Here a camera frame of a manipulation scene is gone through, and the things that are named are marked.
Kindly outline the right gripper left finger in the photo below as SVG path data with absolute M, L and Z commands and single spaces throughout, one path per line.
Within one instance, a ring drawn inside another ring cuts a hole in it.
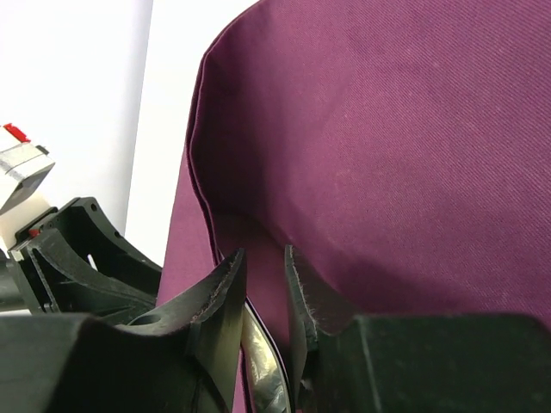
M 245 289 L 245 251 L 238 249 L 128 325 L 77 313 L 3 317 L 1 409 L 228 412 Z

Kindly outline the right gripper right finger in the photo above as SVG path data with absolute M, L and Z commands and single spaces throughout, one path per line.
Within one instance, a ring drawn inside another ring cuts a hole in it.
M 361 313 L 293 246 L 288 385 L 304 412 L 547 412 L 550 333 L 517 314 Z

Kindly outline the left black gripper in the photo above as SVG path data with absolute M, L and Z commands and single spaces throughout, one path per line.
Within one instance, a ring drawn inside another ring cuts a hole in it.
M 30 227 L 57 213 L 55 228 Z M 94 197 L 1 215 L 1 313 L 88 313 L 132 321 L 156 304 L 161 268 L 113 226 Z

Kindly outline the purple surgical drape cloth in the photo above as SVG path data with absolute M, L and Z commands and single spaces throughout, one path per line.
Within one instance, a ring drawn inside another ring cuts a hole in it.
M 284 250 L 364 314 L 550 333 L 550 4 L 261 1 L 206 50 L 158 299 L 243 248 L 289 355 Z

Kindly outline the stainless steel instrument tray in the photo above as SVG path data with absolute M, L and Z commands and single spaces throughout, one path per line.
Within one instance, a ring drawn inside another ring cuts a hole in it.
M 248 299 L 245 300 L 241 347 L 245 359 L 246 390 L 252 411 L 291 412 L 288 376 L 281 354 Z

